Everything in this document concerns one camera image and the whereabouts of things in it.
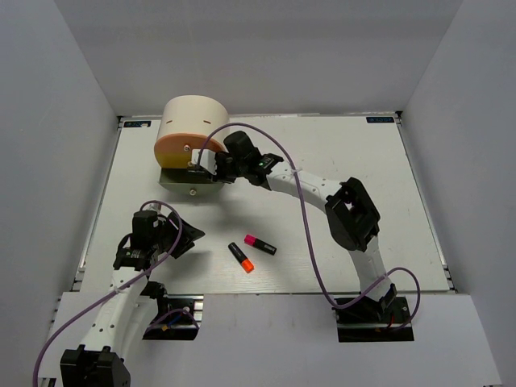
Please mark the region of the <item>pale green bottom drawer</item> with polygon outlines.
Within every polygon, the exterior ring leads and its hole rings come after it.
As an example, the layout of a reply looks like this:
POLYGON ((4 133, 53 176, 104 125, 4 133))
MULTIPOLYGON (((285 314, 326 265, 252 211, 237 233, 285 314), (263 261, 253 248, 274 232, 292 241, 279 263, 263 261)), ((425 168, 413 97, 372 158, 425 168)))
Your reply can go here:
POLYGON ((222 182, 201 182, 187 169, 161 169, 159 184, 172 193, 196 197, 216 194, 224 186, 222 182))

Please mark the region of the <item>orange top drawer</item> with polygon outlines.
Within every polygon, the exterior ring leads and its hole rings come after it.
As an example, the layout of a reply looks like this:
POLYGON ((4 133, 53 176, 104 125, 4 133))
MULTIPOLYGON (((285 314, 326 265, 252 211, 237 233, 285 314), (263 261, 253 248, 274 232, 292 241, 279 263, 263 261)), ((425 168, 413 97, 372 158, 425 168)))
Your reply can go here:
POLYGON ((188 146, 190 150, 200 149, 206 141, 206 135, 193 133, 165 135, 156 141, 154 151, 158 156, 175 156, 187 153, 185 146, 188 146))

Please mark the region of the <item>yellow drawer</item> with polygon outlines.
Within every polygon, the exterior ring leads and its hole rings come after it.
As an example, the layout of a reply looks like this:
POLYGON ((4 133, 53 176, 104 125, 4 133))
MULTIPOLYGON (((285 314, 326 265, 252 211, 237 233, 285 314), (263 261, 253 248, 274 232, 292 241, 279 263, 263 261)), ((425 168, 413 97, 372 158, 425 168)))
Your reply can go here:
POLYGON ((194 152, 157 152, 155 157, 163 169, 187 169, 193 166, 198 158, 194 152))

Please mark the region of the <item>green cap black highlighter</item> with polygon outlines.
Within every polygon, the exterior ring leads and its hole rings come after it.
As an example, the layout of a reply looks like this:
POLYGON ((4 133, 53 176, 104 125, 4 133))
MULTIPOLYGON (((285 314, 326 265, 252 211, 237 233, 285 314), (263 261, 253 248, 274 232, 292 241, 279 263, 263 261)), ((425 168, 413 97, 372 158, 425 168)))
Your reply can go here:
POLYGON ((187 169, 187 173, 191 176, 205 176, 206 170, 204 169, 187 169))

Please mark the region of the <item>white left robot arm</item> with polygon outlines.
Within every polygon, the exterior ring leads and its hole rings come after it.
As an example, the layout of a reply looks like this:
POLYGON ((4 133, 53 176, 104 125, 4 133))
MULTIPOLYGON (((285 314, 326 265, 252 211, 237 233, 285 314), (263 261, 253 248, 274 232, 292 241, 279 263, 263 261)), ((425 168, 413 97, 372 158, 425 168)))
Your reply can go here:
POLYGON ((74 349, 64 351, 60 375, 64 386, 129 386, 125 365, 129 353, 144 336, 168 319, 187 318, 198 329, 191 306, 173 305, 163 284, 151 281, 150 268, 160 258, 178 258, 204 237, 175 213, 139 210, 131 232, 119 242, 109 291, 91 328, 74 349))

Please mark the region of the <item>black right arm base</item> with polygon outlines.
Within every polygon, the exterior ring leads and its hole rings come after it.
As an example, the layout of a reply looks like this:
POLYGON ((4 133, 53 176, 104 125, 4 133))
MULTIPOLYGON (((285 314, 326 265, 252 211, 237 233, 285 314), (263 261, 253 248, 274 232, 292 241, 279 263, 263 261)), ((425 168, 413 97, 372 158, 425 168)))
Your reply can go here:
POLYGON ((410 309, 405 297, 396 297, 379 315, 359 303, 346 309, 334 309, 340 343, 413 342, 410 309))

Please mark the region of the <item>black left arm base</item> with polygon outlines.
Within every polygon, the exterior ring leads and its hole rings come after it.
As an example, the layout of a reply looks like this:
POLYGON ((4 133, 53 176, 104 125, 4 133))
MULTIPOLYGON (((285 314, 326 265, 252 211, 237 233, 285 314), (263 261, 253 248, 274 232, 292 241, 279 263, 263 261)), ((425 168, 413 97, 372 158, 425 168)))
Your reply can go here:
POLYGON ((147 341, 193 341, 202 323, 203 295, 165 294, 158 300, 158 314, 145 331, 147 341))

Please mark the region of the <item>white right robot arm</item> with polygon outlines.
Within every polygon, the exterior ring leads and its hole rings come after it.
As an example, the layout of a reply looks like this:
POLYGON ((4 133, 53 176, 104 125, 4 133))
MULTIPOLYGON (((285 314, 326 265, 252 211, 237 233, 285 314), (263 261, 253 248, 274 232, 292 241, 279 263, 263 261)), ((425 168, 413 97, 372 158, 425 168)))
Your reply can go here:
POLYGON ((225 150, 214 155, 214 178, 232 183, 238 178, 271 192, 288 194, 300 202, 303 228, 311 237, 306 207, 327 217, 332 239, 349 252, 360 284, 360 296, 343 304, 380 322, 393 312, 397 296, 381 257, 378 235, 380 213, 362 182, 354 177, 332 181, 297 169, 287 153, 262 154, 243 131, 224 140, 225 150))

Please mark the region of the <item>orange cap black highlighter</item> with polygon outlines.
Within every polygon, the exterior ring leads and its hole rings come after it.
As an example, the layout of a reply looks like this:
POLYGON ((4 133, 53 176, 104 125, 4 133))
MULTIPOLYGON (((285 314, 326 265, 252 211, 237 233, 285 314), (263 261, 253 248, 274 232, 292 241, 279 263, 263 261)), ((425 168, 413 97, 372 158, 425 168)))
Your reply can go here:
POLYGON ((243 251, 236 243, 229 243, 228 249, 246 273, 251 273, 254 270, 253 263, 248 259, 248 257, 243 253, 243 251))

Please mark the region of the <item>pink cap black highlighter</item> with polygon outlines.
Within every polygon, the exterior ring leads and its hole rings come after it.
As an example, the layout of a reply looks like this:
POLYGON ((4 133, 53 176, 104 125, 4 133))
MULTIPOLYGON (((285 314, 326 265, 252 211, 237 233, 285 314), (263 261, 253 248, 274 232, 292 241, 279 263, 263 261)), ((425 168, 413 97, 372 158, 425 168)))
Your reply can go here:
POLYGON ((243 241, 248 246, 251 246, 257 250, 265 252, 271 256, 274 256, 277 252, 276 247, 274 247, 270 243, 264 242, 262 239, 256 238, 254 235, 246 235, 243 241))

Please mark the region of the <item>cream round drawer cabinet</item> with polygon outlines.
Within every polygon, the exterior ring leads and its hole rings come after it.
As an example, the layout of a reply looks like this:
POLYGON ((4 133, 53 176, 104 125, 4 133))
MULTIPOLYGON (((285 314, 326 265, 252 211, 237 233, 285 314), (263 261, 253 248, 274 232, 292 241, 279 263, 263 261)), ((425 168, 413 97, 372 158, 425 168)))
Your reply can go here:
MULTIPOLYGON (((213 98, 200 95, 179 96, 165 105, 156 140, 177 133, 206 135, 207 141, 202 148, 220 152, 225 149, 223 140, 229 135, 230 130, 226 128, 213 137, 209 135, 227 123, 227 110, 213 98)), ((185 146, 185 151, 192 152, 193 149, 185 146)))

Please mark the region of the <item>blue left corner sticker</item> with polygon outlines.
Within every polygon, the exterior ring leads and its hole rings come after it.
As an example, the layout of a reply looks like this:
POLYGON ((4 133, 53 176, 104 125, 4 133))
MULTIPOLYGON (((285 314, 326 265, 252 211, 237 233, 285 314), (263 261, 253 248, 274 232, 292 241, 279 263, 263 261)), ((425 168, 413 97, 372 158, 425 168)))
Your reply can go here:
POLYGON ((129 128, 150 127, 151 125, 152 125, 152 122, 150 120, 125 121, 123 123, 124 127, 129 127, 129 128))

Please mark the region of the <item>blue corner sticker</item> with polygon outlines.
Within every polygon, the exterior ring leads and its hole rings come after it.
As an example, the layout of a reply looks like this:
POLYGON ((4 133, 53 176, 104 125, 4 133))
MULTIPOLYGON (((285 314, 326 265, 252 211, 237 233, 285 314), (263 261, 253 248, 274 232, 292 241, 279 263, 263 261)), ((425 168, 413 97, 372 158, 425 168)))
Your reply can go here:
POLYGON ((129 127, 129 128, 150 127, 151 125, 152 125, 152 122, 150 120, 125 121, 123 123, 124 127, 129 127))
POLYGON ((366 121, 367 123, 395 123, 393 117, 386 116, 367 116, 366 121))

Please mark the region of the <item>blue right corner sticker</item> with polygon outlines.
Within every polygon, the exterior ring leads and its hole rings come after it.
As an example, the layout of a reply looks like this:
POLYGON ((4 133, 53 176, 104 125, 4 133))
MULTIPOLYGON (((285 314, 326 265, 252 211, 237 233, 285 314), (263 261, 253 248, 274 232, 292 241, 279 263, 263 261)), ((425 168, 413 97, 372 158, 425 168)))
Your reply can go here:
POLYGON ((386 116, 367 116, 366 121, 367 123, 395 123, 393 117, 386 116))

